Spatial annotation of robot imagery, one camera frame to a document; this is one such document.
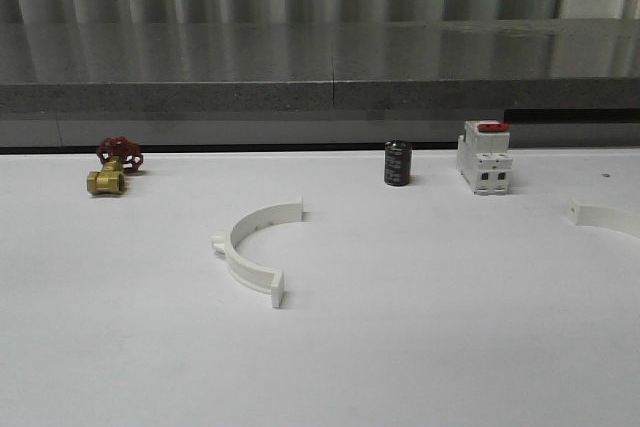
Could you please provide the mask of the white half-ring pipe clamp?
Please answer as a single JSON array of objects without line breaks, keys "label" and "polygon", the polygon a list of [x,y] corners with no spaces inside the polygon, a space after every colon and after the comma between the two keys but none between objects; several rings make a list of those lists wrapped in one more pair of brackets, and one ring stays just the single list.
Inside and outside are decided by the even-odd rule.
[{"label": "white half-ring pipe clamp", "polygon": [[614,207],[589,205],[572,199],[568,205],[568,217],[576,226],[606,228],[640,238],[638,212]]}]

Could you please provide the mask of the black cylindrical capacitor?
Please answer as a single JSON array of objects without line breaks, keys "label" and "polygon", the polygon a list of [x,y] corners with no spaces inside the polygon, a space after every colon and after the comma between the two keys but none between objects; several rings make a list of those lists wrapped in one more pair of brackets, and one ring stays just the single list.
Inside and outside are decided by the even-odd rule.
[{"label": "black cylindrical capacitor", "polygon": [[390,186],[405,186],[411,177],[412,145],[404,140],[385,143],[384,182]]}]

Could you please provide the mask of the grey stone countertop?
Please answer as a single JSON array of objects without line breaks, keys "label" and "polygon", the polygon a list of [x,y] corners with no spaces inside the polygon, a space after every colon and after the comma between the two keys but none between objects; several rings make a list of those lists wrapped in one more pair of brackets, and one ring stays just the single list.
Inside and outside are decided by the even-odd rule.
[{"label": "grey stone countertop", "polygon": [[639,115],[622,20],[5,24],[5,116]]}]

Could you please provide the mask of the brass valve red handwheel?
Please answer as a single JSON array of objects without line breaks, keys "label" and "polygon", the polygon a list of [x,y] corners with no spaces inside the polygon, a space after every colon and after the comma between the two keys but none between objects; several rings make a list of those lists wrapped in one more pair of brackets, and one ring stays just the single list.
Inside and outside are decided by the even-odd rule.
[{"label": "brass valve red handwheel", "polygon": [[139,144],[126,137],[105,138],[96,150],[100,171],[87,175],[87,191],[92,195],[121,195],[125,190],[125,174],[137,172],[144,162]]}]

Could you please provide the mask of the white circuit breaker red switch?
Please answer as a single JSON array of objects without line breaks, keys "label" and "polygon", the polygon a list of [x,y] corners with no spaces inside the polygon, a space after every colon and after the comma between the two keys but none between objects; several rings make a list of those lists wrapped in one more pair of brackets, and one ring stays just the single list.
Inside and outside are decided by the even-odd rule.
[{"label": "white circuit breaker red switch", "polygon": [[509,125],[495,120],[466,121],[458,137],[456,168],[476,195],[509,190],[513,159],[508,154]]}]

